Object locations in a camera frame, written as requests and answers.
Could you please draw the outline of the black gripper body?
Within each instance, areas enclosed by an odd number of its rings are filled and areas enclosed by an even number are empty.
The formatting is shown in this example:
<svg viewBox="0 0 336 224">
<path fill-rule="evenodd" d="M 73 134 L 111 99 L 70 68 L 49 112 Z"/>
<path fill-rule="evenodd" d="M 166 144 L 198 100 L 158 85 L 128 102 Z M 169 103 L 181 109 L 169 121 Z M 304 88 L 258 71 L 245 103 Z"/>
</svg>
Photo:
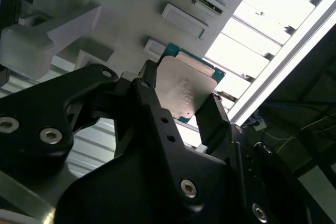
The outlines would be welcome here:
<svg viewBox="0 0 336 224">
<path fill-rule="evenodd" d="M 71 184 L 57 204 L 57 223 L 243 223 L 227 185 L 226 164 L 195 151 L 187 156 L 200 174 L 196 183 L 204 192 L 200 212 L 184 212 L 173 200 L 156 157 L 135 151 Z"/>
</svg>

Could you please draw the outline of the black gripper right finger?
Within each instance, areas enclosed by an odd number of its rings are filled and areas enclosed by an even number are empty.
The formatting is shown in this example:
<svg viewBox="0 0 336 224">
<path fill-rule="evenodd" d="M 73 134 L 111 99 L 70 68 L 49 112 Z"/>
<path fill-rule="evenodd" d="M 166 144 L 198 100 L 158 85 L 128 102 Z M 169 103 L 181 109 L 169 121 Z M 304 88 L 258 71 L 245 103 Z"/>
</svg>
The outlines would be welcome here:
<svg viewBox="0 0 336 224">
<path fill-rule="evenodd" d="M 226 223 L 312 223 L 309 205 L 290 170 L 266 144 L 251 145 L 211 94 L 196 113 L 207 154 L 225 162 Z"/>
</svg>

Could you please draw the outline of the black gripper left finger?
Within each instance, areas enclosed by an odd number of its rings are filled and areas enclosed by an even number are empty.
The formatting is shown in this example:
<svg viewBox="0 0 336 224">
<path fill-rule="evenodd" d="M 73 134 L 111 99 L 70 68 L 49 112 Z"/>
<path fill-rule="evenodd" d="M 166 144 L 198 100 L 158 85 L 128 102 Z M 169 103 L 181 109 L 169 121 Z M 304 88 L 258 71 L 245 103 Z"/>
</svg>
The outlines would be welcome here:
<svg viewBox="0 0 336 224">
<path fill-rule="evenodd" d="M 198 179 L 171 113 L 155 93 L 157 65 L 147 61 L 140 76 L 121 80 L 93 64 L 1 99 L 1 168 L 43 176 L 58 171 L 74 134 L 98 118 L 115 121 L 117 157 L 145 151 L 156 157 L 173 200 L 182 210 L 201 210 L 203 190 L 183 187 Z"/>
</svg>

